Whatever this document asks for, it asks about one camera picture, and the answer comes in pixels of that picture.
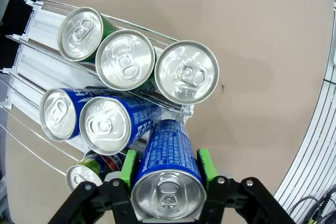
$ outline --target can rim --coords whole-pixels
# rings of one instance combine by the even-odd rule
[[[53,92],[55,92],[55,91],[63,93],[63,94],[65,94],[69,98],[69,101],[71,102],[71,106],[72,106],[72,108],[74,109],[74,112],[75,112],[76,123],[73,126],[73,128],[71,130],[71,133],[67,137],[57,137],[57,136],[53,135],[52,132],[48,129],[46,121],[45,121],[44,104],[45,104],[48,96],[50,94],[52,94]],[[72,101],[72,99],[70,98],[70,96],[64,90],[62,90],[62,89],[49,89],[48,91],[46,91],[44,93],[44,95],[42,96],[41,101],[40,101],[39,117],[40,117],[41,127],[42,127],[42,130],[44,131],[44,133],[46,133],[46,135],[51,140],[54,140],[54,141],[57,141],[57,142],[63,142],[65,140],[70,139],[70,137],[73,135],[73,133],[75,131],[75,127],[76,127],[76,124],[77,124],[77,112],[76,112],[76,109],[75,109],[74,102]]]
[[[102,72],[102,68],[101,68],[101,57],[102,57],[102,52],[105,48],[105,46],[107,45],[107,43],[112,40],[112,39],[115,39],[117,36],[119,35],[122,35],[122,34],[133,34],[133,35],[136,35],[138,37],[140,37],[141,39],[143,39],[149,50],[150,50],[150,54],[151,54],[151,65],[150,65],[150,69],[148,70],[147,74],[144,76],[144,78],[139,81],[138,83],[130,86],[130,87],[121,87],[121,86],[117,86],[115,84],[113,84],[112,82],[110,82],[103,74]],[[152,45],[152,43],[149,41],[149,39],[144,36],[142,33],[136,31],[136,30],[132,30],[132,29],[124,29],[124,30],[118,30],[118,31],[115,31],[113,33],[111,33],[109,36],[107,36],[103,41],[102,43],[99,45],[98,47],[98,50],[97,50],[97,53],[96,53],[96,70],[97,70],[97,74],[100,78],[100,80],[106,85],[108,86],[109,88],[112,88],[114,90],[118,90],[118,91],[128,91],[128,90],[132,90],[132,89],[136,89],[138,88],[139,86],[143,85],[147,80],[148,78],[150,77],[150,75],[152,74],[153,70],[154,70],[154,66],[155,66],[155,60],[156,60],[156,52],[154,50],[154,46]]]
[[[95,9],[93,9],[91,7],[79,7],[77,9],[73,10],[71,13],[69,13],[65,17],[65,19],[63,20],[62,24],[60,25],[60,27],[58,29],[58,33],[57,33],[58,50],[59,50],[59,52],[61,53],[61,55],[64,58],[66,58],[67,60],[70,60],[70,61],[75,61],[76,62],[76,61],[82,61],[82,60],[85,60],[85,59],[89,58],[91,56],[91,54],[93,54],[97,50],[97,48],[99,47],[99,44],[100,44],[100,43],[98,43],[90,54],[87,54],[86,56],[83,56],[81,58],[74,58],[74,57],[69,56],[66,53],[66,51],[64,50],[64,48],[63,48],[63,45],[62,45],[62,31],[64,30],[66,24],[69,22],[69,19],[71,19],[77,13],[82,12],[84,10],[89,10],[89,11],[93,12],[97,16],[97,18],[99,19],[99,22],[101,24],[101,33],[100,33],[100,39],[99,39],[99,41],[101,41],[102,38],[103,38],[104,24],[103,24],[103,19],[102,19],[102,17],[101,17],[101,15],[100,15],[99,12],[97,12]]]
[[[86,134],[86,131],[85,131],[85,122],[84,122],[85,116],[84,116],[84,114],[87,111],[89,105],[91,105],[92,103],[94,103],[94,102],[96,102],[97,100],[100,100],[100,99],[105,99],[105,100],[109,100],[109,101],[113,101],[113,102],[117,103],[124,110],[125,114],[127,115],[128,123],[130,125],[130,130],[127,134],[126,141],[119,148],[116,148],[114,151],[104,151],[104,150],[98,148],[96,145],[94,145],[91,142],[91,139],[89,138],[89,136]],[[93,150],[94,152],[96,152],[100,155],[108,156],[108,155],[114,155],[114,154],[119,153],[120,151],[122,151],[127,146],[127,143],[129,142],[129,138],[130,138],[131,132],[132,132],[132,123],[131,123],[131,118],[128,114],[127,109],[125,108],[125,106],[120,101],[118,101],[115,98],[111,98],[111,97],[94,97],[94,98],[90,99],[90,101],[88,101],[84,105],[84,107],[83,107],[83,109],[80,113],[80,116],[79,116],[79,131],[80,131],[80,134],[81,134],[83,140],[87,143],[87,145],[89,146],[89,148],[91,150]]]
[[[213,63],[214,66],[214,80],[209,88],[209,90],[200,98],[196,99],[195,101],[192,102],[183,102],[179,99],[176,99],[175,97],[173,97],[172,95],[170,95],[161,85],[160,79],[159,79],[159,67],[160,67],[160,63],[163,61],[163,58],[167,55],[168,52],[170,52],[172,49],[174,49],[177,46],[180,45],[193,45],[196,46],[198,48],[201,48],[210,58],[211,62]],[[155,76],[155,82],[157,85],[157,88],[160,90],[160,92],[170,101],[180,104],[180,105],[192,105],[192,104],[197,104],[200,103],[202,101],[204,101],[205,99],[207,99],[216,89],[216,86],[218,84],[219,81],[219,65],[218,65],[218,61],[214,55],[214,53],[206,46],[204,46],[203,44],[193,41],[193,40],[180,40],[177,41],[175,43],[170,44],[168,47],[166,47],[163,52],[161,53],[161,55],[159,56],[159,58],[156,61],[155,64],[155,68],[154,68],[154,76]]]
[[[84,168],[86,168],[86,169],[89,169],[89,170],[91,170],[89,167],[87,167],[87,166],[85,166],[85,165],[78,165],[78,164],[76,164],[76,165],[72,165],[72,166],[70,166],[68,169],[67,169],[67,172],[66,172],[66,175],[65,175],[65,181],[66,181],[66,183],[67,183],[67,186],[68,186],[68,188],[69,188],[69,190],[70,191],[73,191],[74,190],[74,188],[71,186],[71,182],[70,182],[70,173],[71,173],[71,171],[73,170],[73,169],[75,169],[76,167],[84,167]],[[100,179],[100,181],[103,183],[103,180],[98,176],[98,174],[96,174],[93,170],[91,170],[96,176],[97,176],[97,178],[99,178]]]
[[[144,179],[146,179],[147,177],[155,174],[155,173],[162,173],[162,172],[178,172],[178,173],[181,173],[181,174],[184,174],[186,176],[189,176],[190,178],[192,178],[193,180],[195,180],[197,182],[197,185],[198,185],[198,188],[199,190],[201,191],[201,202],[198,204],[198,206],[196,207],[196,209],[189,213],[188,215],[182,215],[178,218],[165,218],[166,220],[176,220],[176,219],[181,219],[181,218],[186,218],[186,217],[196,217],[197,215],[199,215],[201,213],[201,210],[202,210],[202,207],[204,205],[204,202],[206,200],[206,191],[205,191],[205,188],[203,186],[203,184],[201,183],[201,181],[199,179],[197,179],[194,175],[188,173],[188,172],[185,172],[183,170],[180,170],[180,169],[164,169],[164,170],[156,170],[156,171],[153,171],[153,172],[150,172],[150,173],[147,173],[145,175],[143,175],[136,183],[135,185],[133,186],[133,189],[132,189],[132,192],[131,192],[131,204],[134,208],[134,210],[137,212],[137,214],[141,217],[141,218],[147,218],[148,216],[149,217],[155,217],[151,214],[149,214],[148,212],[144,211],[138,204],[137,202],[137,199],[135,198],[135,194],[137,193],[136,190],[136,186],[139,185],[139,182],[142,182]]]

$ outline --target pull tab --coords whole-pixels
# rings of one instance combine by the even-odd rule
[[[93,118],[88,121],[89,132],[92,135],[107,135],[112,131],[112,122],[109,118]]]
[[[165,181],[157,185],[156,191],[157,201],[161,207],[171,209],[178,205],[178,198],[181,197],[178,184]]]
[[[93,21],[88,18],[83,18],[81,21],[77,22],[77,24],[78,23],[79,25],[72,33],[72,38],[75,42],[81,42],[93,28]]]
[[[74,177],[75,184],[79,185],[83,181],[85,181],[85,178],[83,176],[81,176],[80,174],[75,175],[75,177]]]
[[[133,65],[133,57],[128,50],[118,53],[115,58],[123,78],[132,79],[138,74],[139,68]]]
[[[58,100],[55,102],[52,110],[51,110],[51,119],[59,123],[64,116],[67,114],[68,106],[63,100]]]
[[[188,63],[177,68],[177,77],[181,81],[199,88],[207,82],[208,73],[204,67]]]

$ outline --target can lid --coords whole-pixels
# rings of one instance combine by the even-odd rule
[[[187,105],[202,102],[214,91],[219,67],[207,47],[194,41],[179,41],[162,52],[154,73],[165,97]]]
[[[98,48],[102,36],[100,14],[89,7],[78,8],[67,15],[59,28],[59,51],[68,60],[84,60]]]
[[[39,116],[42,129],[53,140],[67,140],[74,132],[76,110],[71,98],[61,89],[51,89],[44,94]]]
[[[113,155],[126,147],[131,135],[131,119],[117,99],[95,97],[83,107],[79,128],[92,150]]]
[[[112,172],[112,173],[108,173],[106,176],[105,176],[105,179],[104,181],[110,181],[110,180],[113,180],[114,178],[120,178],[121,176],[121,171],[120,170],[117,170],[115,172]]]
[[[180,170],[159,170],[144,175],[134,186],[131,201],[142,217],[178,219],[197,216],[206,192],[201,182]]]
[[[89,181],[97,186],[102,184],[101,178],[93,170],[86,166],[74,165],[67,170],[66,181],[70,191],[73,191],[80,183]]]
[[[98,48],[96,68],[100,79],[115,90],[132,90],[153,72],[155,50],[140,32],[119,30],[110,34]]]

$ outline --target black cable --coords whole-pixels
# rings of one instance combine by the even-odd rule
[[[313,220],[319,220],[325,210],[325,208],[327,207],[327,204],[329,203],[331,199],[331,194],[327,193],[324,198],[322,198],[322,203],[320,205],[320,210],[316,211],[315,214],[313,215],[313,217],[311,217]]]
[[[332,221],[333,215],[335,215],[335,211],[328,213],[326,216],[322,217],[317,224],[321,224],[324,221],[324,224]]]
[[[301,224],[307,224],[316,212],[318,212],[318,214],[320,213],[320,205],[321,205],[323,199],[324,198],[320,199],[317,203],[315,203],[308,210],[308,212],[306,213],[305,217],[303,218],[303,221],[301,222]]]
[[[335,203],[335,201],[333,200],[333,199],[330,199],[331,200],[331,202],[334,204],[334,206],[335,206],[335,210],[336,210],[336,203]]]
[[[293,211],[295,210],[295,208],[297,208],[297,206],[298,206],[300,203],[304,202],[304,201],[307,200],[307,199],[313,199],[313,200],[316,201],[317,204],[319,203],[319,201],[318,201],[314,196],[311,196],[311,195],[306,196],[306,197],[300,199],[298,202],[295,203],[295,205],[292,207],[291,211],[289,212],[289,216],[293,213]]]

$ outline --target metal wire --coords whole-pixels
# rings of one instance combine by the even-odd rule
[[[4,72],[3,69],[0,70],[1,73],[4,73],[4,74],[8,74],[10,75],[11,77],[15,78],[16,80],[19,80],[20,82],[22,82],[23,84],[25,85],[28,85],[30,88],[34,89],[36,92],[38,92],[39,94],[43,95],[44,94],[44,91],[41,90],[40,88],[38,88],[37,86],[33,85],[33,84],[29,84],[28,81],[24,81],[22,80],[20,77],[18,76],[15,76],[14,74],[12,74],[11,72]]]
[[[66,6],[66,7],[74,8],[74,9],[78,8],[77,6],[68,5],[68,4],[64,4],[64,3],[57,2],[57,1],[52,1],[52,0],[36,0],[36,1],[48,2],[48,3],[52,3],[52,4],[57,4],[57,5],[61,5],[61,6]],[[38,6],[48,7],[48,8],[51,8],[51,9],[57,9],[57,10],[64,11],[64,12],[68,12],[66,10],[58,9],[58,8],[55,8],[55,7],[52,7],[52,6],[49,6],[49,5],[44,5],[44,4],[40,4],[40,3],[34,3],[34,2],[33,2],[33,4],[34,5],[38,5]],[[177,42],[178,41],[177,39],[175,39],[173,37],[167,36],[165,34],[159,33],[157,31],[154,31],[152,29],[149,29],[149,28],[146,28],[146,27],[143,27],[143,26],[139,26],[139,25],[137,25],[135,23],[132,23],[132,22],[129,22],[127,20],[116,18],[116,17],[112,17],[112,16],[109,16],[109,15],[106,15],[106,14],[103,14],[103,13],[101,13],[101,15],[104,16],[105,18],[113,19],[115,21],[118,21],[118,22],[121,22],[121,23],[124,23],[124,24],[127,24],[127,25],[135,26],[135,27],[137,27],[139,29],[142,29],[142,30],[145,30],[145,31],[147,31],[149,33],[154,33],[156,35],[159,35],[159,36],[162,36],[162,37],[164,37],[166,39],[169,39],[169,40],[171,40],[173,42]]]
[[[145,149],[146,146],[142,145],[141,143],[137,142],[137,141],[134,141],[132,144],[136,145],[136,146],[139,146],[143,149]]]
[[[293,213],[293,211],[295,210],[295,208],[296,208],[299,204],[301,204],[302,202],[304,202],[304,201],[307,200],[307,199],[312,199],[312,200],[316,201],[316,203],[319,202],[314,196],[310,196],[310,195],[309,195],[309,196],[306,196],[306,197],[300,199],[300,200],[299,200],[299,201],[292,207],[291,211],[289,212],[289,216]]]
[[[94,72],[93,70],[91,69],[88,69],[86,67],[83,67],[79,64],[76,64],[74,62],[71,62],[71,61],[68,61],[66,59],[63,59],[62,57],[44,49],[44,48],[41,48],[41,47],[38,47],[28,41],[24,41],[22,39],[16,39],[14,38],[12,35],[6,35],[6,38],[9,38],[17,43],[20,43],[21,45],[24,45],[24,46],[28,46],[32,49],[35,49],[43,54],[46,54],[46,55],[49,55],[51,56],[52,58],[62,62],[62,63],[65,63],[65,64],[68,64],[69,66],[72,66],[72,67],[75,67],[76,69],[84,72],[84,73],[88,73],[90,74],[91,76],[93,76],[95,79],[97,80],[100,80],[99,77],[98,77],[98,74],[96,72]],[[134,92],[134,91],[127,91],[127,93],[130,93],[134,96],[137,96],[137,97],[140,97],[140,98],[143,98],[145,99],[146,101],[149,101],[149,102],[152,102],[154,104],[156,104],[157,106],[165,109],[165,110],[169,110],[171,112],[175,112],[175,113],[180,113],[182,115],[187,115],[187,116],[191,116],[192,115],[192,112],[191,111],[182,111],[182,107],[180,105],[177,105],[177,104],[170,104],[170,103],[167,103],[165,101],[162,101],[162,100],[159,100],[158,98],[155,98],[153,96],[150,96],[150,98],[148,97],[145,97],[144,94],[139,94],[138,92]]]
[[[43,141],[45,141],[46,143],[50,144],[52,147],[54,147],[55,149],[59,150],[60,152],[62,152],[63,154],[65,154],[66,156],[72,158],[74,161],[78,162],[78,159],[71,156],[69,153],[65,152],[64,150],[62,150],[61,148],[59,148],[58,146],[56,146],[55,144],[53,144],[51,141],[45,139],[44,137],[42,137],[40,134],[38,134],[37,132],[35,132],[33,129],[31,129],[29,126],[27,126],[24,122],[22,122],[20,119],[18,119],[15,115],[13,115],[12,113],[10,113],[10,111],[8,109],[6,109],[5,107],[1,107],[3,110],[5,110],[9,115],[11,115],[13,118],[15,118],[16,121],[18,121],[20,124],[22,124],[25,128],[29,129],[31,132],[33,132],[36,136],[38,136],[40,139],[42,139]]]
[[[9,83],[5,82],[3,79],[0,78],[0,81],[2,83],[4,83],[6,86],[8,86],[9,88],[13,89],[16,93],[18,93],[25,101],[27,101],[31,106],[33,106],[34,108],[38,109],[38,105],[35,104],[33,101],[31,101],[28,97],[26,97],[25,95],[23,95],[22,93],[20,93],[19,91],[17,91],[15,88],[13,88]]]
[[[52,169],[54,169],[55,171],[61,173],[62,175],[66,175],[64,172],[62,172],[61,170],[57,169],[56,167],[54,167],[52,164],[48,163],[47,161],[45,161],[43,158],[41,158],[40,156],[38,156],[37,154],[35,154],[31,149],[29,149],[25,144],[23,144],[19,139],[16,138],[16,136],[14,136],[5,126],[3,126],[2,124],[0,124],[0,126],[12,137],[14,138],[22,147],[24,147],[27,151],[29,151],[30,153],[32,153],[35,157],[37,157],[39,160],[41,160],[43,163],[45,163],[46,165],[48,165],[49,167],[51,167]]]

